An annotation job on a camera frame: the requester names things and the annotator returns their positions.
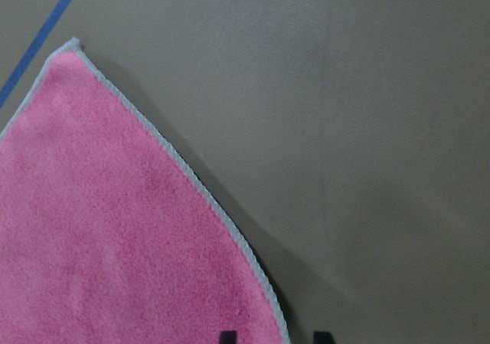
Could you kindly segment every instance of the gray surface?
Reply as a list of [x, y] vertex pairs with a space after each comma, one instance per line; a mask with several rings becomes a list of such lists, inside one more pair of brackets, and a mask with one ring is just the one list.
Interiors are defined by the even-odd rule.
[[[57, 0], [0, 0], [0, 82]], [[490, 338], [490, 0], [74, 0], [81, 38], [182, 154], [294, 342]]]

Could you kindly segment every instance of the small black object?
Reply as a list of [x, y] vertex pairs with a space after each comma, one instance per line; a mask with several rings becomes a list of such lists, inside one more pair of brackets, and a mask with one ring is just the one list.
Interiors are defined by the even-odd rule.
[[335, 344], [334, 337], [328, 331], [315, 331], [313, 344]]
[[222, 331], [220, 334], [220, 344], [237, 344], [237, 332]]

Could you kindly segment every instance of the blue stripe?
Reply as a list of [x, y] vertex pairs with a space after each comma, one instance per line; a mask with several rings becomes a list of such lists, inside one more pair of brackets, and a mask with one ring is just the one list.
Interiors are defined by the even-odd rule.
[[0, 108], [2, 108], [5, 101], [7, 101], [11, 92], [14, 90], [15, 85], [21, 79], [22, 75], [29, 67], [29, 64], [31, 64], [32, 60], [34, 59], [34, 56], [39, 49], [41, 49], [42, 44], [46, 41], [47, 36], [51, 33], [51, 30], [53, 30], [56, 23], [60, 20], [61, 15], [65, 12], [71, 1], [72, 0], [59, 0], [53, 11], [47, 17], [46, 22], [41, 26], [38, 34], [31, 42], [31, 45], [29, 45], [29, 48], [18, 62], [17, 67], [15, 67], [2, 90], [0, 90]]

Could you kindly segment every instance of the pink cloth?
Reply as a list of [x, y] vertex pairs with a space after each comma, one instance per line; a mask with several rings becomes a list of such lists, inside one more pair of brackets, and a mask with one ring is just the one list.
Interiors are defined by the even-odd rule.
[[0, 342], [288, 342], [246, 242], [125, 100], [72, 40], [2, 134]]

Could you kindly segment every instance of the gray stitched border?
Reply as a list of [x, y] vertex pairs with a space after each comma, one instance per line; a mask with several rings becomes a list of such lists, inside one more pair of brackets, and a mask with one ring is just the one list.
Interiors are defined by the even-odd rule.
[[118, 97], [122, 103], [138, 118], [138, 120], [146, 126], [146, 128], [156, 137], [156, 139], [162, 144], [163, 148], [167, 151], [167, 153], [175, 160], [175, 162], [179, 165], [181, 171], [187, 175], [189, 180], [191, 180], [192, 184], [195, 188], [201, 192], [207, 202], [211, 205], [214, 211], [220, 216], [222, 222], [227, 226], [228, 231], [232, 235], [235, 242], [237, 242], [238, 246], [242, 249], [243, 254], [247, 258], [250, 266], [253, 268], [253, 272], [256, 274], [259, 282], [262, 285], [266, 293], [266, 297], [269, 300], [269, 304], [273, 308], [274, 315], [276, 317], [276, 322], [281, 332], [281, 336], [283, 337], [283, 344], [290, 344], [290, 338], [288, 334], [288, 330], [286, 327], [286, 321], [284, 320], [283, 312], [279, 307], [279, 303], [277, 302], [277, 297], [273, 292], [273, 288], [269, 283], [265, 273], [262, 268], [258, 264], [253, 252], [248, 245], [245, 238], [238, 230], [237, 226], [231, 221], [230, 217], [227, 213], [222, 209], [222, 207], [217, 203], [214, 199], [213, 195], [207, 190], [206, 187], [201, 183], [198, 177], [194, 174], [191, 167], [183, 160], [183, 158], [177, 153], [174, 147], [162, 136], [162, 134], [153, 126], [153, 124], [143, 116], [138, 109], [124, 96], [121, 91], [117, 87], [115, 87], [109, 80], [107, 80], [104, 75], [95, 67], [95, 65], [90, 61], [90, 59], [85, 55], [80, 47], [80, 41], [77, 38], [71, 38], [67, 43], [65, 43], [62, 47], [58, 48], [56, 51], [50, 54], [47, 60], [44, 62], [44, 66], [41, 69], [38, 77], [34, 81], [32, 88], [29, 90], [27, 96], [22, 101], [22, 104], [15, 112], [14, 116], [8, 121], [7, 126], [0, 133], [0, 140], [2, 140], [3, 136], [6, 134], [8, 128], [15, 121], [15, 118], [19, 115], [19, 113], [29, 104], [31, 101], [34, 92], [40, 86], [41, 81], [43, 80], [45, 74], [47, 73], [47, 68], [51, 59], [56, 57], [58, 54], [63, 53], [65, 51], [75, 51], [77, 55], [83, 60], [85, 65], [92, 71], [93, 74], [99, 79], [101, 83], [103, 83], [110, 91], [112, 91], [116, 97]]

